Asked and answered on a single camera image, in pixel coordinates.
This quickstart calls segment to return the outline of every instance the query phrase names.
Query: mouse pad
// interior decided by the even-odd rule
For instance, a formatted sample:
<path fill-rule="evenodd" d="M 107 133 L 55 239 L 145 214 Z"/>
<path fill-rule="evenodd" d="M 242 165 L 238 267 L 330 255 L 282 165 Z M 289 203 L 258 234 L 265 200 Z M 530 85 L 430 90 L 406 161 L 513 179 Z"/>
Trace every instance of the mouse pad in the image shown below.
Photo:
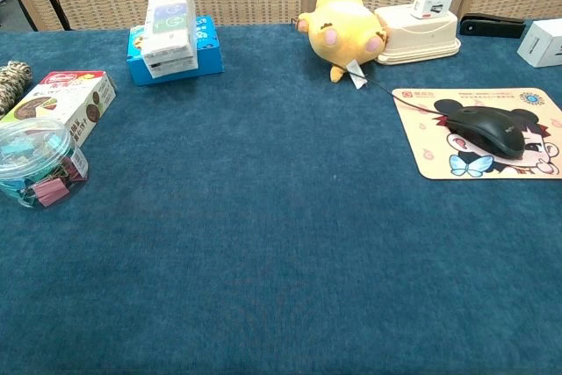
<path fill-rule="evenodd" d="M 404 105 L 394 99 L 420 173 L 429 179 L 562 178 L 562 112 L 538 88 L 451 89 L 401 88 L 398 98 L 445 113 L 479 105 L 511 113 L 523 132 L 522 159 L 492 155 L 445 125 L 446 117 Z"/>

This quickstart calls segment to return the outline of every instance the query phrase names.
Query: stapler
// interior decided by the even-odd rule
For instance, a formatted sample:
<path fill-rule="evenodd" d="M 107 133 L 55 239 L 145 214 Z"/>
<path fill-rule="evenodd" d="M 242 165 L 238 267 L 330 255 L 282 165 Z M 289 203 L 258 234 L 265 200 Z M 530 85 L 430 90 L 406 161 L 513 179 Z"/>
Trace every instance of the stapler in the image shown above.
<path fill-rule="evenodd" d="M 467 13 L 460 20 L 460 33 L 463 35 L 519 39 L 524 29 L 525 21 L 522 19 L 485 13 Z"/>

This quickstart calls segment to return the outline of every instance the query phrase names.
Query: black mouse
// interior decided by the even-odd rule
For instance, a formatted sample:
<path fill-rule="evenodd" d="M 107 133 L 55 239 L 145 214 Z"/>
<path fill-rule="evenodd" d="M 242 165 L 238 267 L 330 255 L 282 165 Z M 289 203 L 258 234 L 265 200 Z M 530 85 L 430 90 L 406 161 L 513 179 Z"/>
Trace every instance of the black mouse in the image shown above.
<path fill-rule="evenodd" d="M 525 150 L 521 130 L 508 113 L 493 107 L 468 106 L 447 115 L 446 126 L 493 155 L 518 159 Z"/>

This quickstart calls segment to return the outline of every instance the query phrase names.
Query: plush toy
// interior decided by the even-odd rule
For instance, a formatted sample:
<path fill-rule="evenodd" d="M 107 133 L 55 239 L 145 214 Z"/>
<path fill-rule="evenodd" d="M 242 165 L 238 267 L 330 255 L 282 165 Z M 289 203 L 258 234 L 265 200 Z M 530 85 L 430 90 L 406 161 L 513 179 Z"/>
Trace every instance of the plush toy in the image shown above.
<path fill-rule="evenodd" d="M 308 32 L 317 55 L 337 65 L 330 70 L 333 83 L 351 61 L 372 61 L 385 48 L 386 32 L 362 0 L 317 0 L 314 12 L 299 15 L 297 29 Z"/>

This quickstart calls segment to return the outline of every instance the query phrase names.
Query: cartoon character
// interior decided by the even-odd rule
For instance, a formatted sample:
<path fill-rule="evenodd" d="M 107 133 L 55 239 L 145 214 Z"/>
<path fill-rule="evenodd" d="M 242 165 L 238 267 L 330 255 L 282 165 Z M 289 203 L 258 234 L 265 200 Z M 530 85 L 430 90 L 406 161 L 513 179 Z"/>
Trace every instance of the cartoon character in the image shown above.
<path fill-rule="evenodd" d="M 450 114 L 462 107 L 455 100 L 436 101 L 434 107 L 444 115 Z M 544 138 L 550 136 L 547 127 L 539 125 L 538 116 L 524 109 L 506 110 L 505 113 L 514 120 L 517 128 L 522 131 L 525 139 L 525 151 L 519 160 L 510 160 L 501 156 L 490 154 L 467 140 L 458 133 L 450 133 L 447 142 L 458 153 L 449 159 L 451 173 L 462 176 L 468 173 L 471 177 L 481 177 L 485 172 L 499 171 L 501 174 L 537 174 L 545 173 L 557 175 L 559 173 L 552 161 L 552 157 L 558 155 L 558 147 L 550 142 L 544 142 Z M 444 126 L 447 117 L 436 118 L 439 126 Z"/>
<path fill-rule="evenodd" d="M 307 32 L 314 52 L 332 66 L 330 79 L 342 79 L 350 62 L 374 60 L 385 48 L 386 32 L 363 0 L 317 0 L 314 12 L 301 13 L 297 29 Z"/>

